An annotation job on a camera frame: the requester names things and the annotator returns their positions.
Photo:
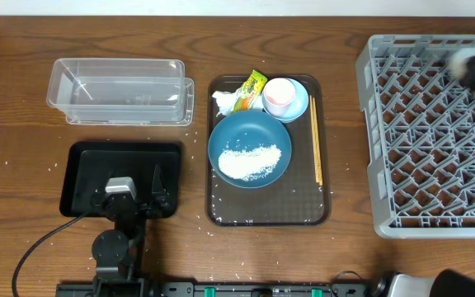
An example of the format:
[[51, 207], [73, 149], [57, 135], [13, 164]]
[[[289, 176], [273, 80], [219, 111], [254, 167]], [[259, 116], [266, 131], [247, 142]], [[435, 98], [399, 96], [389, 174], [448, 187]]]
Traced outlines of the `wooden chopstick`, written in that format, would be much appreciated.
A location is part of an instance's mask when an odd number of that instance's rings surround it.
[[309, 109], [310, 109], [310, 122], [311, 122], [311, 133], [313, 141], [313, 158], [314, 158], [314, 170], [315, 170], [315, 180], [316, 183], [322, 185], [322, 171], [321, 171], [321, 160], [320, 160], [320, 149], [317, 136], [317, 117], [316, 117], [316, 106], [313, 96], [309, 97]]
[[316, 101], [314, 97], [310, 97], [311, 103], [311, 121], [312, 121], [312, 128], [313, 128], [313, 151], [315, 157], [315, 174], [316, 174], [316, 181], [319, 186], [323, 186], [323, 177], [322, 177], [322, 161], [321, 161], [321, 151], [320, 151], [320, 143], [319, 143], [319, 135], [318, 135], [318, 127], [317, 127], [317, 107]]

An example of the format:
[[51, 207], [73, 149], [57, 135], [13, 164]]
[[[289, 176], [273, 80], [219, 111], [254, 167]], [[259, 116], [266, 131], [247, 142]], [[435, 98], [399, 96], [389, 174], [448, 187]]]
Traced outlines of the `pink cup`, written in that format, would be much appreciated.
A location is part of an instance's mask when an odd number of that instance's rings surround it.
[[263, 106], [273, 116], [283, 116], [295, 97], [295, 87], [288, 78], [273, 78], [263, 89]]

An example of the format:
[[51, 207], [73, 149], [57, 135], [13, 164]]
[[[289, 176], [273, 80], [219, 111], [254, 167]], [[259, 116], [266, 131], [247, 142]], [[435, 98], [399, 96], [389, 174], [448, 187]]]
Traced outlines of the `dark blue plate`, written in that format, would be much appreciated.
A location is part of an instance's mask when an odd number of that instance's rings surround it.
[[[234, 180], [219, 170], [219, 155], [226, 149], [250, 151], [275, 144], [281, 159], [274, 171], [255, 181]], [[262, 111], [241, 111], [223, 118], [213, 129], [208, 142], [209, 162], [214, 171], [227, 183], [247, 189], [268, 186], [278, 180], [289, 166], [292, 143], [287, 129], [274, 117]]]

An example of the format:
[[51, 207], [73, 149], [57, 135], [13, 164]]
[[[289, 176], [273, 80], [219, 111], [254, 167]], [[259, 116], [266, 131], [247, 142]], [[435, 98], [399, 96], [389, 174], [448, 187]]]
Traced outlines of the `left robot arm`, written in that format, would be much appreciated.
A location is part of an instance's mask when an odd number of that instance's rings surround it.
[[148, 182], [135, 181], [130, 176], [112, 177], [105, 191], [92, 200], [92, 206], [115, 224], [113, 229], [100, 233], [92, 244], [99, 283], [137, 282], [134, 273], [146, 221], [165, 219], [176, 211], [176, 197], [167, 185], [162, 167], [155, 165], [148, 176]]

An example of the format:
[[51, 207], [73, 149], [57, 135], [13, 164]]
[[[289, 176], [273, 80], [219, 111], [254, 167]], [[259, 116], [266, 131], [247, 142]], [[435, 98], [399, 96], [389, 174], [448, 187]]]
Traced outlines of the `white cup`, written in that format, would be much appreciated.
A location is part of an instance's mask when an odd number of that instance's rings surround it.
[[467, 63], [475, 57], [475, 48], [464, 48], [456, 51], [449, 58], [449, 74], [452, 78], [462, 79], [468, 71]]

